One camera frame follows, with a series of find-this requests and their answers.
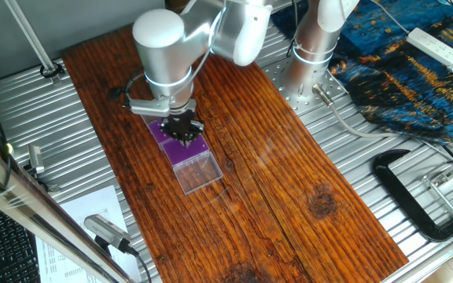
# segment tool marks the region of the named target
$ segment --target wood grain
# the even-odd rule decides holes
[[[164,282],[378,282],[407,263],[255,64],[210,57],[197,77],[224,177],[185,195],[142,119],[106,98],[141,66],[131,27],[63,59]]]

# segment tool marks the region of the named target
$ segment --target white power strip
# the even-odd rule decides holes
[[[447,67],[453,65],[453,49],[420,28],[415,28],[407,42]]]

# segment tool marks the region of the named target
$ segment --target clear plastic box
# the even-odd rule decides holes
[[[164,150],[185,194],[192,193],[223,177],[223,173],[204,138],[199,137],[188,148],[160,131],[161,119],[145,120],[160,150]]]

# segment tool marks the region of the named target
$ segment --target purple object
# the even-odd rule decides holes
[[[181,142],[175,140],[166,142],[163,147],[172,166],[209,150],[209,147],[202,136],[193,141],[190,146],[188,146],[188,149],[184,145],[181,145]]]
[[[160,130],[160,124],[162,123],[161,120],[153,121],[148,124],[148,128],[155,137],[158,145],[162,145],[163,143],[170,142],[172,140],[171,137],[166,135],[163,131]]]

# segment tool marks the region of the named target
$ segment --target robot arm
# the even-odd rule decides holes
[[[181,15],[166,9],[141,15],[133,36],[155,100],[130,100],[131,111],[166,117],[161,129],[188,145],[204,129],[194,120],[191,64],[207,52],[239,66],[251,64],[263,45],[271,10],[264,0],[192,0]]]
[[[181,15],[166,9],[144,13],[134,23],[136,42],[154,101],[129,100],[135,114],[164,117],[160,129],[188,146],[203,131],[195,119],[192,63],[209,52],[239,66],[261,50],[272,0],[191,0]],[[338,37],[359,0],[308,0],[296,30],[283,92],[322,88]]]

